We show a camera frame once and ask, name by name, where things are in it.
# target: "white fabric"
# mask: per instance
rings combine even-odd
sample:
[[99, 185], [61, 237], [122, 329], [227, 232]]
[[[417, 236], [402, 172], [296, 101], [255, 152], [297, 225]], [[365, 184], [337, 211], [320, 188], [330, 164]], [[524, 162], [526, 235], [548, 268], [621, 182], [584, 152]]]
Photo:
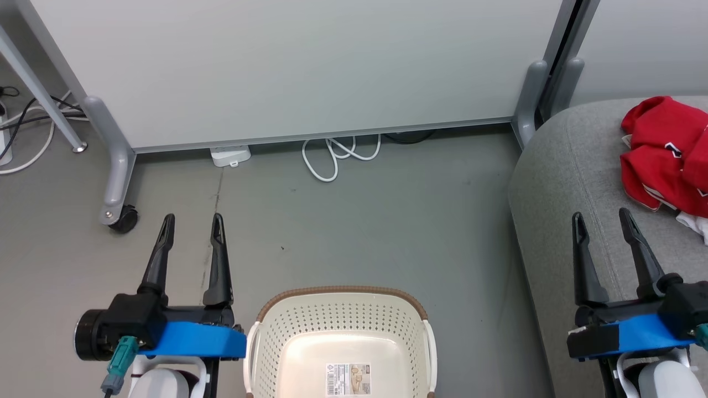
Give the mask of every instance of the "white fabric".
[[628, 148], [632, 148], [632, 135], [628, 134], [622, 137], [622, 142], [625, 143]]
[[686, 212], [681, 212], [676, 216], [676, 221], [684, 224], [686, 227], [693, 229], [703, 237], [703, 242], [708, 246], [708, 218], [690, 215]]

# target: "basket handle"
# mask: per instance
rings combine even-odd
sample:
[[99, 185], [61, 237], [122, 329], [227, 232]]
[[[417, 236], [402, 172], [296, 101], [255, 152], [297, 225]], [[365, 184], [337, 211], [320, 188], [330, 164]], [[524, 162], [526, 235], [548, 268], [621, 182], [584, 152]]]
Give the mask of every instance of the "basket handle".
[[256, 367], [256, 359], [254, 352], [256, 351], [256, 340], [258, 339], [258, 328], [261, 325], [260, 322], [256, 321], [251, 329], [249, 330], [249, 335], [246, 337], [246, 357], [244, 358], [244, 387], [246, 388], [247, 394], [253, 394], [251, 391], [251, 385], [254, 383], [253, 379], [253, 369]]
[[430, 327], [427, 319], [423, 320], [423, 325], [426, 327], [426, 332], [428, 334], [428, 357], [430, 358], [428, 391], [435, 392], [435, 387], [438, 385], [438, 347], [435, 345], [435, 334], [433, 334], [433, 328]]

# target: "white cable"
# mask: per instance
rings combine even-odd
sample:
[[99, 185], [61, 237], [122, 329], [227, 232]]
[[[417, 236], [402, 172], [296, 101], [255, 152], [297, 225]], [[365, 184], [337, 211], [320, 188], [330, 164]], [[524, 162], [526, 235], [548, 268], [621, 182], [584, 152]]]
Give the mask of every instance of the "white cable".
[[[312, 173], [315, 178], [318, 180], [324, 182], [324, 183], [329, 183], [334, 181], [335, 178], [337, 178], [337, 175], [339, 175], [339, 165], [337, 164], [337, 159], [347, 159], [349, 156], [353, 156], [359, 160], [362, 161], [369, 161], [371, 159], [374, 159], [376, 155], [379, 154], [379, 149], [381, 149], [381, 134], [377, 135], [377, 141], [376, 141], [376, 150], [374, 151], [374, 154], [371, 155], [370, 157], [363, 157], [359, 154], [356, 154], [354, 152], [354, 149], [356, 149], [356, 137], [352, 137], [352, 147], [351, 149], [345, 147], [344, 145], [340, 144], [339, 141], [335, 140], [334, 138], [325, 138], [324, 141], [327, 144], [327, 149], [329, 150], [329, 154], [332, 156], [332, 162], [334, 163], [334, 174], [332, 177], [325, 178], [323, 176], [320, 176], [315, 170], [312, 168], [312, 165], [309, 163], [309, 160], [307, 160], [307, 155], [305, 154], [305, 148], [307, 147], [307, 143], [310, 140], [305, 140], [305, 142], [302, 143], [302, 160], [305, 161], [305, 166], [310, 170], [310, 173]], [[344, 152], [346, 152], [344, 155], [340, 155], [334, 152], [334, 149], [332, 149], [332, 142], [336, 144], [338, 147], [340, 147]]]
[[[68, 91], [66, 94], [64, 94], [64, 96], [62, 97], [62, 101], [65, 101], [65, 100], [69, 97], [70, 94], [71, 94], [71, 91]], [[27, 109], [27, 111], [29, 112], [30, 110], [40, 110], [40, 109], [41, 109], [41, 110], [44, 110], [44, 108], [41, 107], [41, 106], [33, 106], [32, 108]], [[59, 108], [59, 110], [60, 110], [62, 113], [70, 112], [70, 111], [76, 111], [75, 109], [70, 108], [70, 107], [68, 107], [68, 106], [65, 106], [64, 108]], [[8, 119], [3, 125], [7, 125], [9, 122], [12, 122], [12, 121], [14, 121], [14, 120], [17, 120], [17, 119], [19, 119], [19, 118], [20, 118], [20, 115], [14, 116], [14, 117]], [[88, 120], [89, 120], [89, 119], [87, 119], [87, 118], [69, 118], [69, 119], [71, 119], [71, 120], [81, 120], [81, 121], [88, 121]], [[47, 136], [47, 141], [45, 142], [44, 147], [42, 147], [42, 149], [40, 149], [40, 151], [37, 152], [37, 154], [36, 154], [32, 159], [30, 159], [30, 161], [28, 161], [27, 163], [23, 164], [22, 166], [17, 166], [17, 167], [14, 168], [14, 169], [0, 170], [0, 176], [4, 176], [4, 175], [6, 175], [6, 174], [16, 173], [16, 172], [18, 172], [18, 171], [21, 171], [21, 170], [24, 170], [24, 169], [28, 168], [29, 166], [32, 166], [32, 164], [34, 164], [34, 163], [37, 161], [37, 159], [39, 159], [39, 158], [45, 153], [45, 151], [46, 151], [47, 148], [49, 147], [49, 144], [52, 142], [52, 138], [54, 137], [54, 128], [55, 128], [55, 127], [56, 127], [56, 125], [55, 125], [54, 122], [52, 121], [52, 124], [51, 124], [51, 126], [49, 127], [49, 136]]]

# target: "whiteboard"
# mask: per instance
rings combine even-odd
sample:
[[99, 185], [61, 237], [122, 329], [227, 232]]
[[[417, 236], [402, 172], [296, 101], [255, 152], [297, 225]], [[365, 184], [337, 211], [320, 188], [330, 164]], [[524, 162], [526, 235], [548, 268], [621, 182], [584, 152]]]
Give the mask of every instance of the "whiteboard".
[[571, 106], [708, 94], [708, 1], [600, 1], [578, 51]]
[[133, 148], [510, 118], [561, 0], [29, 0]]

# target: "metal pole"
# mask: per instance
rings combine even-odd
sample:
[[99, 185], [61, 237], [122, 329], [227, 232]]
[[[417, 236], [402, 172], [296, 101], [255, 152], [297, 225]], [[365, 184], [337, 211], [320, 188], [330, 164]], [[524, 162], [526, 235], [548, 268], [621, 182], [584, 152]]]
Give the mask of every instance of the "metal pole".
[[76, 132], [71, 127], [67, 119], [59, 111], [59, 108], [54, 103], [50, 97], [47, 90], [45, 90], [42, 83], [40, 83], [37, 75], [32, 72], [30, 66], [27, 64], [22, 54], [17, 50], [15, 44], [12, 43], [10, 37], [7, 36], [7, 32], [0, 26], [0, 53], [7, 59], [7, 62], [15, 69], [15, 73], [19, 75], [20, 79], [24, 81], [25, 85], [32, 91], [32, 94], [37, 98], [40, 104], [47, 111], [47, 114], [52, 118], [54, 123], [57, 124], [59, 130], [62, 131], [64, 136], [69, 140], [69, 143], [74, 147], [74, 152], [83, 152], [86, 149], [86, 143], [79, 139]]

